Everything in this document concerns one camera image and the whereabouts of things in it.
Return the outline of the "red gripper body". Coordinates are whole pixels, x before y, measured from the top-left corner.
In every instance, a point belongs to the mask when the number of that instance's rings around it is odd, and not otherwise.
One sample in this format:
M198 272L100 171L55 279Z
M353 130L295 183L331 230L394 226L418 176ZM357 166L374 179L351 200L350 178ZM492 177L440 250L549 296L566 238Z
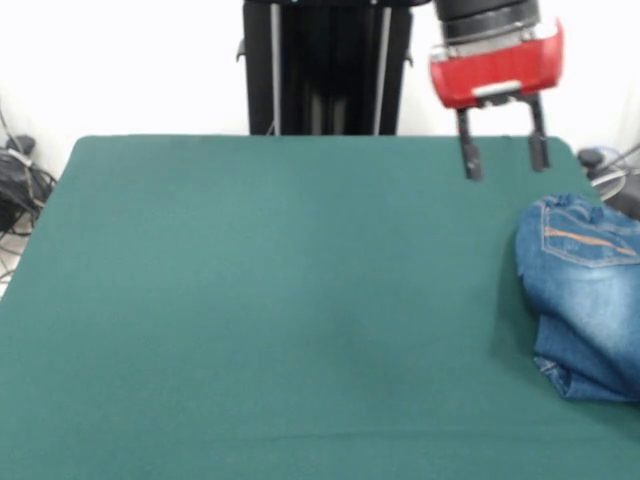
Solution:
M553 88L563 61L564 29L554 19L486 40L437 46L430 55L430 75L441 103L464 109L495 96Z

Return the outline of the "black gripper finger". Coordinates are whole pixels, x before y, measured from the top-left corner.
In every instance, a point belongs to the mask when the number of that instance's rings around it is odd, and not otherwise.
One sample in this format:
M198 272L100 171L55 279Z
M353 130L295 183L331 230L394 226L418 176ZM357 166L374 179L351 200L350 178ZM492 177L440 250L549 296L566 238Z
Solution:
M468 110L457 109L456 120L465 176L469 180L481 180L482 166L479 150L471 137Z
M545 132L544 115L539 97L528 97L532 117L532 131L528 136L529 156L534 171L544 171L550 167L547 150L547 137Z

